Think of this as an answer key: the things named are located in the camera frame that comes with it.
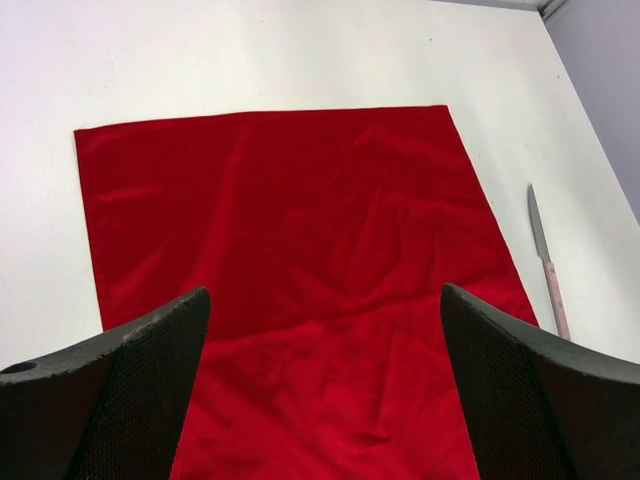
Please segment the knife with pink handle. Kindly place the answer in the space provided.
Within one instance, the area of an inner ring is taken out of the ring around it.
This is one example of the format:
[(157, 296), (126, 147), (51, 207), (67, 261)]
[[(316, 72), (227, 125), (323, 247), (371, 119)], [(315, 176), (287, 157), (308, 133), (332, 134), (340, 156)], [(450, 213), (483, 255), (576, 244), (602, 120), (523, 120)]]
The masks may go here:
[(544, 270), (548, 295), (554, 315), (557, 333), (561, 338), (565, 340), (571, 340), (564, 302), (559, 288), (557, 272), (555, 265), (551, 260), (539, 212), (539, 207), (532, 184), (529, 184), (527, 186), (527, 207), (536, 251), (541, 260)]

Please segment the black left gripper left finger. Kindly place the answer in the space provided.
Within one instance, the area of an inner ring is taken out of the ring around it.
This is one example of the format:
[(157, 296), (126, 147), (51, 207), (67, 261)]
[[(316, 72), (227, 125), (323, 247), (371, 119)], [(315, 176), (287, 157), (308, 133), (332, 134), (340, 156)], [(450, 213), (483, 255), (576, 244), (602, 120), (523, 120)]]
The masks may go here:
[(1, 372), (4, 479), (167, 479), (211, 312), (196, 288)]

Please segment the red cloth napkin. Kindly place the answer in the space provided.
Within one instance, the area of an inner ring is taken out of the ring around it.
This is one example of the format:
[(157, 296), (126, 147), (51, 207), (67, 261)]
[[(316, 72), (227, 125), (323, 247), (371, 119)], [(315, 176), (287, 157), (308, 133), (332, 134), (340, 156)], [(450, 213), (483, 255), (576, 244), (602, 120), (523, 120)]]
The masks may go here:
[(447, 283), (535, 319), (444, 106), (74, 134), (101, 319), (212, 313), (175, 479), (474, 479)]

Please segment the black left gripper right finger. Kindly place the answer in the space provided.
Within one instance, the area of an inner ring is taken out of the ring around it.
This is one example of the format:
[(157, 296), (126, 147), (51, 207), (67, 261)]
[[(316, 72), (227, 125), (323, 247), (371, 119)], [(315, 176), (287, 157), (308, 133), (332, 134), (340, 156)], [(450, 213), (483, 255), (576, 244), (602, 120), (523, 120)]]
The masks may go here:
[(638, 478), (638, 365), (453, 284), (442, 290), (440, 312), (481, 478)]

